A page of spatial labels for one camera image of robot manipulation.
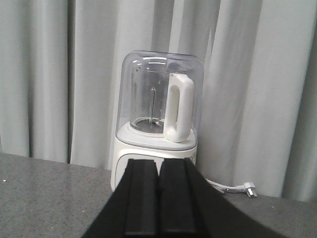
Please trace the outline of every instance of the white base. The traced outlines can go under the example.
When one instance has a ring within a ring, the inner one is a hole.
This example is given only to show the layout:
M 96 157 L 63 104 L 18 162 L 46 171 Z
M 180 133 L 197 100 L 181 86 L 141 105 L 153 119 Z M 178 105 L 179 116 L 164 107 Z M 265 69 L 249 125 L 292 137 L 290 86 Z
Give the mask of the white base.
M 111 170 L 111 189 L 112 191 L 118 186 L 129 159 L 151 159 L 156 163 L 158 173 L 164 159 L 168 158 L 190 158 L 193 163 L 196 162 L 197 146 L 189 150 L 171 151 L 144 148 L 129 145 L 121 142 L 116 137 L 114 139 L 113 162 Z

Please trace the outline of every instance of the black foreground object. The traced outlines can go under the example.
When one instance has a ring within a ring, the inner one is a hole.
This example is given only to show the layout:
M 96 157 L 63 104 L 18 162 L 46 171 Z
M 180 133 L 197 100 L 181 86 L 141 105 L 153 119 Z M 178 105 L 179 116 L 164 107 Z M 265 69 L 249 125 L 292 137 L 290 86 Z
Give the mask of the black foreground object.
M 157 188 L 154 161 L 130 159 L 118 187 L 82 237 L 157 237 Z
M 235 208 L 189 159 L 130 159 L 83 238 L 285 238 Z

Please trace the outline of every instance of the power cord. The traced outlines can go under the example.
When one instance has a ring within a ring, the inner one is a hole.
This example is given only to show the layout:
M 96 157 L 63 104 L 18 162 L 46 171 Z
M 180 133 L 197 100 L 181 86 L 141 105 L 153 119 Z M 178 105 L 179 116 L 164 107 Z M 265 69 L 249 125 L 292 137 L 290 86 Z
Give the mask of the power cord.
M 256 187 L 254 183 L 252 182 L 245 182 L 243 185 L 238 185 L 238 186 L 226 186 L 222 185 L 220 183 L 211 181 L 206 178 L 206 181 L 213 186 L 216 190 L 218 190 L 221 193 L 229 192 L 229 193 L 239 193 L 239 192 L 244 192 L 248 195 L 248 197 L 257 197 L 256 193 Z

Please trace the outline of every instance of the curtain fold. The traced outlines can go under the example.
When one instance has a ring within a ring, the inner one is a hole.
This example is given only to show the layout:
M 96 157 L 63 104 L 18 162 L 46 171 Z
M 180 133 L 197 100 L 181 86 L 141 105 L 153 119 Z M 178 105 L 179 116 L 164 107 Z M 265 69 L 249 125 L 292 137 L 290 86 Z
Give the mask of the curtain fold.
M 124 57 L 193 54 L 205 65 L 203 175 L 317 201 L 316 9 L 317 0 L 0 1 L 2 149 L 110 169 Z

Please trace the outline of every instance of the blender jar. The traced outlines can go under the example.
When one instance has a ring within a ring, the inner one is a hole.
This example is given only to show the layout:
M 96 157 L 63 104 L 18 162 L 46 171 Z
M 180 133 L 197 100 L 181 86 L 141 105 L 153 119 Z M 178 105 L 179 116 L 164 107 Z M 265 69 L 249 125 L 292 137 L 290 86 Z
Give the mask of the blender jar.
M 122 64 L 116 138 L 162 150 L 195 147 L 203 77 L 195 56 L 128 54 Z

